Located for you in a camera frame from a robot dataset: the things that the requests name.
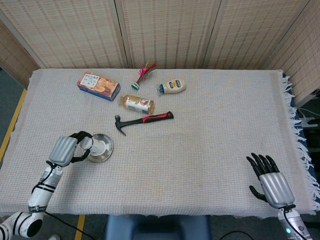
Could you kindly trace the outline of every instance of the squeeze bottle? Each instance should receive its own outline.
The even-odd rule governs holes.
[[[165,83],[160,84],[156,91],[158,95],[162,94],[176,94],[185,90],[187,87],[186,81],[183,79],[174,79]]]

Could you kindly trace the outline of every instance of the white tablecloth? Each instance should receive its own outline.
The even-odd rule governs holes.
[[[120,83],[114,102],[77,87],[84,71],[33,73],[0,171],[0,213],[28,210],[57,139],[79,131],[109,135],[113,154],[100,164],[85,160],[64,168],[49,212],[275,216],[249,190],[261,190],[246,160],[251,152],[275,159],[301,213],[318,207],[281,71],[157,69],[135,91],[137,69],[91,69]],[[158,97],[155,86],[176,78],[185,79],[187,89]],[[122,121],[145,116],[118,105],[125,94],[154,100],[154,114],[171,111],[174,119],[127,126],[122,135],[115,115]]]

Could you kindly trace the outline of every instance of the wall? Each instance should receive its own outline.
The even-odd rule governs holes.
[[[16,79],[24,88],[28,87],[32,72],[40,68],[27,50],[1,21],[0,67]]]
[[[290,76],[297,107],[320,89],[319,24],[320,1],[312,0],[265,64],[265,69],[282,69]]]
[[[0,19],[42,68],[283,69],[300,102],[319,83],[319,4],[0,0]]]

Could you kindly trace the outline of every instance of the claw hammer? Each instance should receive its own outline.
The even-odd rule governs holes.
[[[121,130],[121,128],[125,126],[129,126],[133,124],[147,124],[147,123],[152,123],[152,122],[166,120],[166,119],[173,119],[174,115],[172,114],[172,112],[168,111],[167,113],[164,113],[164,114],[145,116],[143,118],[139,118],[132,121],[120,121],[119,115],[115,115],[114,118],[115,118],[116,129],[118,129],[123,135],[126,136],[126,134]]]

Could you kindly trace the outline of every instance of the silver bowl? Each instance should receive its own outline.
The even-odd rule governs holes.
[[[102,163],[111,156],[112,152],[114,151],[114,143],[112,142],[111,138],[108,135],[105,135],[102,133],[95,134],[92,137],[94,139],[104,141],[106,150],[104,151],[104,153],[98,156],[92,156],[91,154],[89,154],[86,159],[88,159],[92,163]]]

